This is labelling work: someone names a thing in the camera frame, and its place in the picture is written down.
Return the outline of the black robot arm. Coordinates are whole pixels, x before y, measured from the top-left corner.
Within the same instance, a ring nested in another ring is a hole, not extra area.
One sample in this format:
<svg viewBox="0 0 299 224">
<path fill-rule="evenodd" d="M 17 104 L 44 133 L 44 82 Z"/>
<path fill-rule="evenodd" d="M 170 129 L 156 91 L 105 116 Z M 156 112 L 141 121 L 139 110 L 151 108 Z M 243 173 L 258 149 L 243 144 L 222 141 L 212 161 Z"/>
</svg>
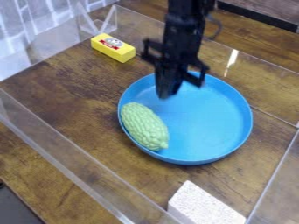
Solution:
<svg viewBox="0 0 299 224">
<path fill-rule="evenodd" d="M 143 40 L 141 59 L 154 65 L 155 88 L 160 99 L 174 96 L 184 81 L 202 86 L 208 65 L 198 58 L 206 18 L 215 0 L 168 0 L 163 42 Z"/>
</svg>

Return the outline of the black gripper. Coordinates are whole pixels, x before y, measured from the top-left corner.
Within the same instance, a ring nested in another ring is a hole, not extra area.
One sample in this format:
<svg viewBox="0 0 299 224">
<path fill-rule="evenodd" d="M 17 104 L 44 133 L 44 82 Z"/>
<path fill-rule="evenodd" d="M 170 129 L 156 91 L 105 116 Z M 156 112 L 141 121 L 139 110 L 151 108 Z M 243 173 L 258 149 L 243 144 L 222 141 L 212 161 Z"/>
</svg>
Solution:
<svg viewBox="0 0 299 224">
<path fill-rule="evenodd" d="M 164 18 L 163 42 L 145 38 L 141 58 L 155 67 L 156 94 L 167 99 L 178 94 L 183 81 L 200 87 L 210 67 L 199 60 L 206 17 L 179 16 Z"/>
</svg>

